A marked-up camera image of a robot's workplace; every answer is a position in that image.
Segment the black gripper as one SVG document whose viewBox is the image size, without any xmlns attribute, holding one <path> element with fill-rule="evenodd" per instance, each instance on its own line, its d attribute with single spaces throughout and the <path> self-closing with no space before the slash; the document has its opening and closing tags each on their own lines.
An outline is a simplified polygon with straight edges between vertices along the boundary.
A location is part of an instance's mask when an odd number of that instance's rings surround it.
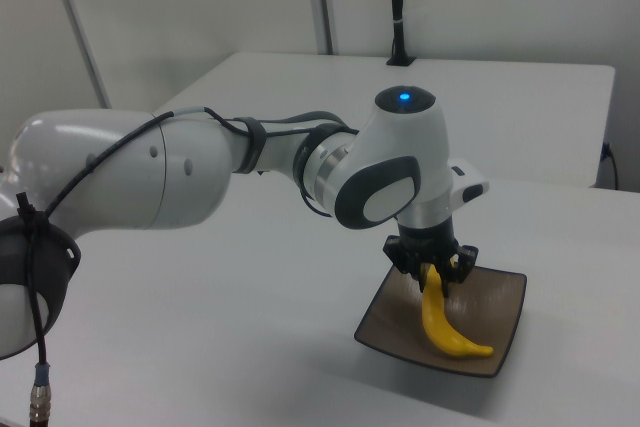
<svg viewBox="0 0 640 427">
<path fill-rule="evenodd" d="M 445 298 L 449 297 L 449 284 L 463 283 L 476 265 L 477 248 L 458 245 L 451 217 L 427 228 L 399 224 L 398 230 L 399 236 L 387 237 L 383 252 L 401 274 L 409 275 L 418 283 L 420 292 L 425 287 L 423 262 L 437 264 Z"/>
</svg>

